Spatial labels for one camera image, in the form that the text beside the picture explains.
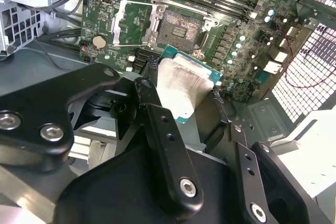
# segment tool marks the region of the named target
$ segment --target mounting hole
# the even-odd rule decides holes
[[[165,123],[168,122],[168,118],[166,118],[164,115],[161,117],[161,120],[162,120],[163,122],[165,122]]]
[[[167,134],[167,138],[169,141],[175,141],[175,137],[172,134]]]
[[[125,111],[126,109],[126,105],[124,103],[119,103],[115,106],[115,110],[118,112],[118,113],[122,113]]]
[[[250,168],[247,168],[247,171],[248,171],[248,173],[250,173],[252,176],[254,176],[254,172],[253,172]]]
[[[248,160],[252,160],[252,158],[249,156],[249,155],[247,155],[247,154],[245,154],[245,157],[248,159]]]
[[[234,128],[238,132],[242,132],[242,129],[238,125],[234,125]]]
[[[114,76],[114,73],[110,69],[105,69],[104,73],[108,76]]]
[[[152,84],[147,80],[141,80],[141,83],[144,84],[146,87],[149,87],[149,88],[152,87]]]

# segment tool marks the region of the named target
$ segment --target motherboard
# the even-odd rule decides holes
[[[140,72],[170,45],[220,72],[223,96],[246,102],[288,62],[303,29],[298,1],[83,0],[81,58]]]

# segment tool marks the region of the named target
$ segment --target green circuit board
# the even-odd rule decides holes
[[[162,41],[167,41],[165,37],[172,34],[172,41],[178,41],[178,38],[185,41],[179,46],[171,46],[191,56],[193,50],[199,49],[203,54],[201,60],[223,74],[220,85],[222,93],[230,94],[234,100],[243,102],[256,89],[267,89],[269,86],[273,74],[264,72],[263,68],[269,58],[270,47],[281,40],[278,24],[291,26],[298,32],[301,28],[295,21],[298,0],[170,0],[193,10],[167,4],[163,18],[158,23],[157,43],[150,48],[148,44],[144,45],[144,38],[151,26],[155,0],[126,0],[128,4],[124,7],[124,15],[119,22],[120,36],[116,44],[113,28],[121,1],[124,0],[84,0],[81,57],[85,61],[139,72],[148,55],[161,55],[167,46]],[[213,17],[213,21],[216,20],[215,26],[209,31],[204,30],[206,19],[202,13],[207,13]],[[271,18],[270,22],[265,21],[267,16]],[[175,24],[169,23],[169,19],[174,20]],[[194,40],[187,40],[187,33],[191,29],[194,29],[193,33],[197,33],[197,36]],[[92,43],[95,36],[101,36],[105,42],[100,41],[102,45],[95,45]]]

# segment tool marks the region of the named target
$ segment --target red wire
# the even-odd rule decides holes
[[[291,87],[293,87],[293,88],[297,88],[297,89],[313,88],[313,87],[316,87],[316,86],[318,86],[318,85],[321,85],[322,83],[325,83],[325,81],[328,80],[328,78],[329,78],[330,76],[332,76],[332,75],[336,72],[336,67],[335,67],[334,70],[333,70],[332,72],[330,72],[330,74],[329,74],[325,79],[320,80],[319,82],[317,82],[317,83],[315,83],[315,84],[313,84],[313,85],[310,85],[310,86],[303,86],[303,87],[302,87],[302,86],[297,86],[297,85],[295,85],[295,84],[290,83],[290,81],[287,79],[287,70],[288,70],[288,67],[290,66],[290,64],[291,64],[291,63],[293,62],[293,60],[294,60],[294,54],[293,54],[293,50],[292,50],[292,47],[291,47],[291,44],[290,44],[290,42],[289,42],[289,39],[288,39],[287,34],[285,34],[284,31],[281,30],[281,29],[280,29],[280,31],[281,31],[282,34],[284,35],[285,40],[286,40],[287,45],[288,45],[289,50],[290,50],[290,56],[291,56],[291,59],[290,59],[288,65],[287,65],[287,67],[285,68],[285,80],[286,80],[286,82],[287,82]]]

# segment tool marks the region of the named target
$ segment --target screw head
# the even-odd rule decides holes
[[[110,69],[105,69],[104,73],[108,76],[114,76],[114,73]]]
[[[192,198],[196,195],[196,187],[189,179],[183,178],[180,181],[181,191],[188,197]]]
[[[0,130],[11,131],[21,124],[21,118],[13,113],[0,114]]]
[[[266,214],[263,211],[261,207],[259,207],[257,204],[252,203],[251,204],[251,211],[253,215],[261,222],[265,223],[266,222]]]
[[[269,152],[269,148],[265,144],[262,144],[261,146],[265,152]]]
[[[47,141],[56,142],[62,139],[64,132],[59,126],[48,124],[42,127],[40,135]]]

